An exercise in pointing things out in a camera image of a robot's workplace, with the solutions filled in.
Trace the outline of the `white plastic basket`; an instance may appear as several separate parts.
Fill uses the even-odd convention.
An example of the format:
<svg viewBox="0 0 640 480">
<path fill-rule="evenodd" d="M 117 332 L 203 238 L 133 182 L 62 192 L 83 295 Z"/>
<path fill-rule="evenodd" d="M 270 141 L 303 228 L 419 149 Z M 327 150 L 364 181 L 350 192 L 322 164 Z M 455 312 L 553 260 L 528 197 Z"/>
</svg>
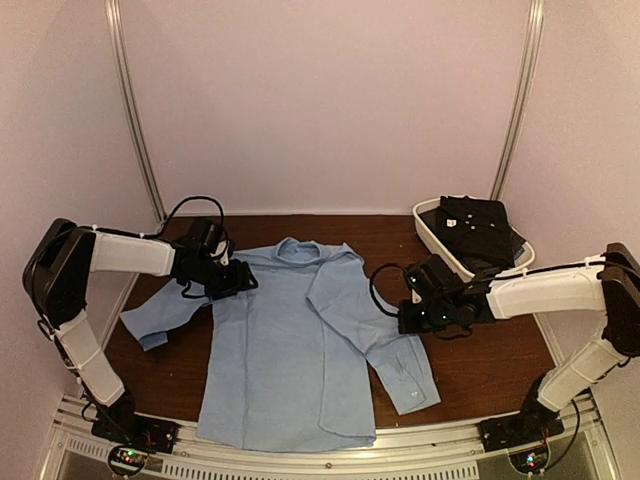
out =
<svg viewBox="0 0 640 480">
<path fill-rule="evenodd" d="M 412 215 L 427 250 L 464 281 L 516 272 L 535 260 L 533 247 L 511 225 L 500 201 L 440 196 L 415 204 Z"/>
</svg>

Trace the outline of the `light blue long sleeve shirt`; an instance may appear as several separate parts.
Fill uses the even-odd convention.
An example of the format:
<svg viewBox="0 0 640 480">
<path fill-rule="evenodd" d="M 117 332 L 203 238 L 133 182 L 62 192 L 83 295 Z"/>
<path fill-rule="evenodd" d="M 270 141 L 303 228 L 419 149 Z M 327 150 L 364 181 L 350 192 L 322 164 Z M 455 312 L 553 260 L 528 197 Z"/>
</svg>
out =
<svg viewBox="0 0 640 480">
<path fill-rule="evenodd" d="M 376 307 L 349 246 L 286 238 L 236 258 L 258 286 L 210 305 L 200 438 L 263 452 L 369 446 L 371 373 L 400 415 L 440 402 L 421 339 Z"/>
</svg>

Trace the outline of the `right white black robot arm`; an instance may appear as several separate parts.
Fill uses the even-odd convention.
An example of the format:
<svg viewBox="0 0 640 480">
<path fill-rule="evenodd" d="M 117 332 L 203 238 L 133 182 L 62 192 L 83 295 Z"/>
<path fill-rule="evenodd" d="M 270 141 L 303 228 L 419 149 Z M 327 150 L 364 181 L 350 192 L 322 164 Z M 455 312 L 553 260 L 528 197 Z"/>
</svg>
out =
<svg viewBox="0 0 640 480">
<path fill-rule="evenodd" d="M 534 270 L 504 271 L 462 280 L 433 254 L 404 272 L 413 293 L 397 313 L 402 334 L 470 331 L 521 315 L 565 311 L 604 313 L 594 339 L 532 385 L 513 419 L 519 440 L 535 440 L 579 393 L 610 370 L 639 355 L 639 264 L 621 243 L 580 262 Z"/>
</svg>

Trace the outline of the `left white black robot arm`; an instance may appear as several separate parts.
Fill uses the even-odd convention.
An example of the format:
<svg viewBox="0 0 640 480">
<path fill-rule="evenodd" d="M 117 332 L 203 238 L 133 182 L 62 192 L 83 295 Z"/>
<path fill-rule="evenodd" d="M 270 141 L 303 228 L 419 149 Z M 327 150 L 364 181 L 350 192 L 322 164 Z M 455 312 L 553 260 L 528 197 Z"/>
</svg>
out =
<svg viewBox="0 0 640 480">
<path fill-rule="evenodd" d="M 126 392 L 88 320 L 89 279 L 96 272 L 166 277 L 199 285 L 208 300 L 250 291 L 258 281 L 247 262 L 233 258 L 223 226 L 197 218 L 177 240 L 58 218 L 38 244 L 22 284 L 39 315 L 39 327 L 89 398 L 103 407 Z"/>
</svg>

